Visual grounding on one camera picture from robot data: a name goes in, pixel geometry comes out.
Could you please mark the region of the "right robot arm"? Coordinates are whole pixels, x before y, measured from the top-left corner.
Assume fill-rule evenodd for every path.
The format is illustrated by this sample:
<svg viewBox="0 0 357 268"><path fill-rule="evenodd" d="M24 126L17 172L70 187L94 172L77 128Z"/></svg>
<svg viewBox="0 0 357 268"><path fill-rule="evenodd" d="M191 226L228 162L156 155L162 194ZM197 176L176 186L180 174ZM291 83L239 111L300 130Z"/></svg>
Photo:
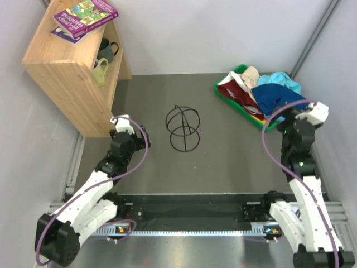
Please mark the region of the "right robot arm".
<svg viewBox="0 0 357 268"><path fill-rule="evenodd" d="M320 173L311 154L315 123L291 107L280 108L272 118L283 116L278 126L282 134L281 158L276 161L286 175L298 206L292 210L284 194L270 191L263 196L261 216L275 220L290 244L294 267L353 267L356 258L344 249L332 226L321 190Z"/></svg>

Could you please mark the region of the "dark blue bucket hat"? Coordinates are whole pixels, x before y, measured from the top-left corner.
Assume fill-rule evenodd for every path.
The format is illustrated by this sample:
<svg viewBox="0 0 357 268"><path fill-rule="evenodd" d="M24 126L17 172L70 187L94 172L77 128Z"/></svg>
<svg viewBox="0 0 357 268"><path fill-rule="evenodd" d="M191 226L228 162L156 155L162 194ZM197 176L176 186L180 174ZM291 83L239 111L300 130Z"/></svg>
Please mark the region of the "dark blue bucket hat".
<svg viewBox="0 0 357 268"><path fill-rule="evenodd" d="M304 100L300 94L280 84L262 84L252 89L253 96L258 107L268 118L272 113L282 106Z"/></svg>

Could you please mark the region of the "beige bucket hat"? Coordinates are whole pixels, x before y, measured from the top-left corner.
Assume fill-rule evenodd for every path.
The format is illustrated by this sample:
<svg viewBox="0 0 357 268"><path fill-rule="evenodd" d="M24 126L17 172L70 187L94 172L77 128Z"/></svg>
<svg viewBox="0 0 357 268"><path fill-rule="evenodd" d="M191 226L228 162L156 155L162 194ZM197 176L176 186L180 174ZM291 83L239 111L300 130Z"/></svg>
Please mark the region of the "beige bucket hat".
<svg viewBox="0 0 357 268"><path fill-rule="evenodd" d="M247 69L241 74L241 79L244 82L245 86L249 89L258 86L260 75L258 70L253 67L249 66Z"/></svg>

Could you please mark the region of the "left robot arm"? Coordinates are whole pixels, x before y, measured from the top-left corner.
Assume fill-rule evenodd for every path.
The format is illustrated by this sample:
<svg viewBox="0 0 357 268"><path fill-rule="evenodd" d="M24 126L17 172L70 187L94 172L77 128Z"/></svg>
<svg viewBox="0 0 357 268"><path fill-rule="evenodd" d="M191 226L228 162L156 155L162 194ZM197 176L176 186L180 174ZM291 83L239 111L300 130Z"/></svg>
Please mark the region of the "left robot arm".
<svg viewBox="0 0 357 268"><path fill-rule="evenodd" d="M151 144L144 126L116 127L110 131L112 141L83 186L59 209L43 214L37 221L35 237L36 262L46 266L54 262L69 266L82 245L111 220L121 221L127 209L111 197L110 190L131 173L128 165L135 152L148 151Z"/></svg>

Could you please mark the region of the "cyan bucket hat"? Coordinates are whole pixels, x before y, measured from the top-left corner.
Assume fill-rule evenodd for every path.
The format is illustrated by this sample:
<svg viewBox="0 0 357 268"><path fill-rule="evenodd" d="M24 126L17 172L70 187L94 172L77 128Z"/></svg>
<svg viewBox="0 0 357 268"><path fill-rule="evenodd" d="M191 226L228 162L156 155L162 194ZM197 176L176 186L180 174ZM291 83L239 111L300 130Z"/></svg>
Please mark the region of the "cyan bucket hat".
<svg viewBox="0 0 357 268"><path fill-rule="evenodd" d="M301 94L302 87L299 83L292 80L286 73L284 72L275 72L271 75L262 75L258 80L258 85L263 84L279 84L284 86L297 94Z"/></svg>

